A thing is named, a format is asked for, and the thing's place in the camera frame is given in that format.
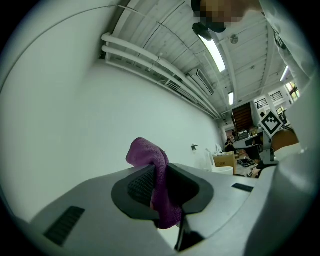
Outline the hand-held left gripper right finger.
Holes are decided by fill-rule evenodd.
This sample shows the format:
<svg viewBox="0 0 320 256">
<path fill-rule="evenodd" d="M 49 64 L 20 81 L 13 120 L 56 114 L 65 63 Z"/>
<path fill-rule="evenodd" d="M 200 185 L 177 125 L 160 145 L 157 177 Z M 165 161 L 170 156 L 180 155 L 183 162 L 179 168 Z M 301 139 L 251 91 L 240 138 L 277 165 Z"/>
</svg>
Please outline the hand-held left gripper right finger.
<svg viewBox="0 0 320 256">
<path fill-rule="evenodd" d="M 213 236 L 243 206 L 255 183 L 241 176 L 168 164 L 168 195 L 181 208 L 175 250 L 182 252 Z"/>
</svg>

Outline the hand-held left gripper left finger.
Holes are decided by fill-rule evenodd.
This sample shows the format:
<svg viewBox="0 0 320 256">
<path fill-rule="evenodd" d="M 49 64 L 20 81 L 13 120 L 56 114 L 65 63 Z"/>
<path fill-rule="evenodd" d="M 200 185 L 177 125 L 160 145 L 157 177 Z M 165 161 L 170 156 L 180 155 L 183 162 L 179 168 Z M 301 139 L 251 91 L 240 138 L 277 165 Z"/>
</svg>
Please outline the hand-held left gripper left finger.
<svg viewBox="0 0 320 256">
<path fill-rule="evenodd" d="M 82 182 L 43 208 L 30 222 L 42 235 L 69 208 L 83 209 L 65 241 L 58 246 L 68 256 L 172 256 L 174 249 L 153 221 L 132 219 L 114 204 L 116 182 L 140 171 L 129 168 Z"/>
</svg>

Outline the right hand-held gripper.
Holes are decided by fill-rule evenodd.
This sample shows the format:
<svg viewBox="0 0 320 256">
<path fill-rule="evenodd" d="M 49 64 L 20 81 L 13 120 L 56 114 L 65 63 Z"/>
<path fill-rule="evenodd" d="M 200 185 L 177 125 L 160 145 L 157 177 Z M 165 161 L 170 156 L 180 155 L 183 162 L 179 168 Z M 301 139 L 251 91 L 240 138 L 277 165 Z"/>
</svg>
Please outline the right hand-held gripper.
<svg viewBox="0 0 320 256">
<path fill-rule="evenodd" d="M 243 140 L 236 141 L 233 146 L 236 150 L 247 149 L 261 145 L 259 156 L 264 165 L 276 165 L 278 161 L 275 157 L 275 151 L 272 149 L 273 136 L 283 128 L 283 122 L 272 111 L 266 114 L 259 122 L 262 128 L 262 137 L 252 136 Z"/>
</svg>

